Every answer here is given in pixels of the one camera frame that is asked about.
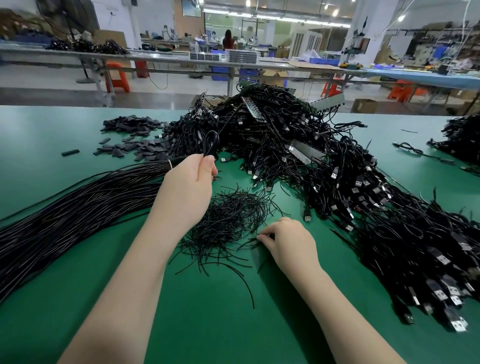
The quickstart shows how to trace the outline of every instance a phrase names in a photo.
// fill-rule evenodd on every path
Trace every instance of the person's left hand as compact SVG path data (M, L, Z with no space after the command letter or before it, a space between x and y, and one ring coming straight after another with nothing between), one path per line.
M149 222L166 222L180 239L204 216L212 198L212 176L217 173L213 156L193 154L185 158L165 175Z

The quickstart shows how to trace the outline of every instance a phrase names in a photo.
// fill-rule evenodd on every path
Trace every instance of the green table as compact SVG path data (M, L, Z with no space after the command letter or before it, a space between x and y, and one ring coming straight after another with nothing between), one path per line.
M180 110L90 109L54 107L0 107L0 216L49 196L94 173L130 164L92 152L104 137L102 121L120 115L177 120ZM448 211L480 212L480 180L458 167L433 158L418 157L391 146L409 142L433 155L425 142L442 138L447 118L395 115L338 114L335 122L362 120L354 137L378 158L386 173L415 194L432 197ZM416 131L418 134L400 129ZM112 142L120 141L117 134ZM63 158L60 153L80 149ZM249 176L240 163L218 164L221 186L248 188ZM303 204L274 186L275 201L293 218L301 219ZM279 217L270 218L272 222ZM0 306L0 362L54 363L88 314L113 274L144 219L105 229L58 259L39 277L15 292ZM304 223L317 241L319 260L336 285L409 363L452 363L460 357L477 362L480 340L480 304L465 302L462 316L469 332L447 332L432 317L413 308L417 325L404 326L391 308L390 298L378 279L330 230L330 221ZM146 363L332 363L332 355L314 317L265 249L244 251L255 268L241 268L255 299L229 269L211 265L210 277L196 267L175 275L190 262L179 255L167 267L146 355Z

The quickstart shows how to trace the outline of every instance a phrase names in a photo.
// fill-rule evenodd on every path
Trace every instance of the white air conditioner unit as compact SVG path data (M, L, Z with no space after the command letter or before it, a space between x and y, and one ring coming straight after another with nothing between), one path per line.
M300 57L306 51L311 49L318 51L322 42L322 34L311 32L310 30L301 30L292 35L292 45L290 46L289 58Z

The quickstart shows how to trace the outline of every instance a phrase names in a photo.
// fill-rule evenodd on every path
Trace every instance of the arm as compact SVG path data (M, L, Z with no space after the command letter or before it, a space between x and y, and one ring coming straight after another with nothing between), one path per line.
M405 363L322 270L315 240L301 223L281 218L257 239L312 310L338 364Z
M204 215L212 156L193 155L168 172L148 218L59 364L143 363L168 258Z

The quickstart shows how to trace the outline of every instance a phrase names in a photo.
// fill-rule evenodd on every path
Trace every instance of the stack of trays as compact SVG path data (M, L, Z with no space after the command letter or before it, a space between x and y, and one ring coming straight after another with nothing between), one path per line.
M205 52L190 52L190 59L200 61L219 61L220 56L218 54Z
M227 49L227 62L257 63L258 52L254 50Z

